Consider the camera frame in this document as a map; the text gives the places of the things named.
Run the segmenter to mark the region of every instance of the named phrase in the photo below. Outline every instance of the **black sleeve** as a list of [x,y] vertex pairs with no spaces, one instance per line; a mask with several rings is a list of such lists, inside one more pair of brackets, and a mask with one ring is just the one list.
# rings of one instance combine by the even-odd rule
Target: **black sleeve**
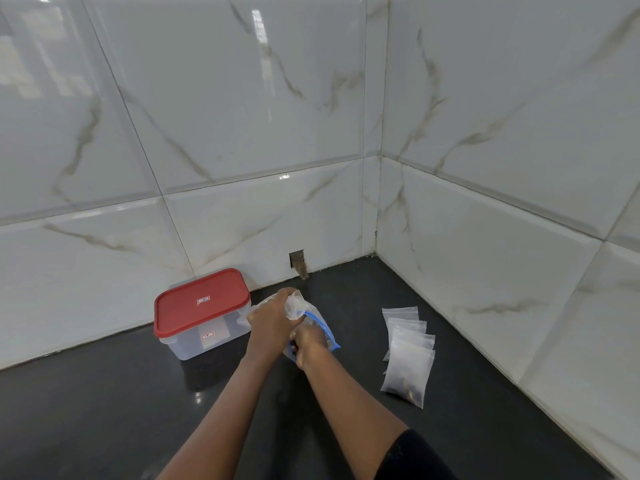
[[398,436],[385,455],[375,480],[457,480],[429,444],[414,430]]

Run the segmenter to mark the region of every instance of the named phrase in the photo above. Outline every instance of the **clear plastic container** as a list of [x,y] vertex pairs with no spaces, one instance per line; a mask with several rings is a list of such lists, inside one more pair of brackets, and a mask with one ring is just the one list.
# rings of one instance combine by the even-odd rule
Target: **clear plastic container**
[[246,320],[250,309],[242,275],[224,269],[158,296],[154,332],[180,360],[187,360],[251,331]]

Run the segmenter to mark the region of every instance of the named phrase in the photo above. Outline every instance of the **dark floor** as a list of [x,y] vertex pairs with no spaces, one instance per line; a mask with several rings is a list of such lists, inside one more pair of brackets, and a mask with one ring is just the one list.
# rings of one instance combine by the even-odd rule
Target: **dark floor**
[[[461,480],[611,478],[378,258],[256,291],[253,302],[283,285],[320,309],[343,366]],[[424,410],[379,391],[387,365],[380,307],[413,305],[437,335]],[[0,478],[155,478],[222,391],[247,339],[181,363],[146,326],[0,372]],[[282,357],[236,478],[350,476],[304,374]]]

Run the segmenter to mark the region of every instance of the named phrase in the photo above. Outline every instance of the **wall tile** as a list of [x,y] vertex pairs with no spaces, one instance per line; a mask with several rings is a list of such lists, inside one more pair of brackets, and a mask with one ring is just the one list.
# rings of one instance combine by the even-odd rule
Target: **wall tile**
[[517,380],[600,244],[384,158],[378,254]]
[[82,2],[0,10],[0,225],[158,195]]
[[361,254],[362,160],[166,196],[196,275],[233,266],[251,289]]
[[362,177],[362,255],[376,250],[378,226],[378,185],[380,183],[380,161],[382,157],[367,157],[363,160]]
[[640,180],[640,1],[390,13],[385,154],[606,236]]
[[640,252],[640,191],[629,201],[608,240]]
[[85,0],[165,193],[362,154],[365,0]]
[[606,464],[640,479],[640,254],[605,243],[523,386]]
[[154,319],[193,278],[162,197],[0,227],[0,368]]
[[364,86],[364,156],[366,157],[377,156],[382,145],[389,1],[367,0]]

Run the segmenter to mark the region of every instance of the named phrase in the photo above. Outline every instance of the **red lid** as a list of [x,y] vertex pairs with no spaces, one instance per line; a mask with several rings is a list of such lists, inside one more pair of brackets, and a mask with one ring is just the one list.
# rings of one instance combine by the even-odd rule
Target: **red lid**
[[167,290],[156,298],[154,333],[165,339],[245,306],[251,297],[232,267]]

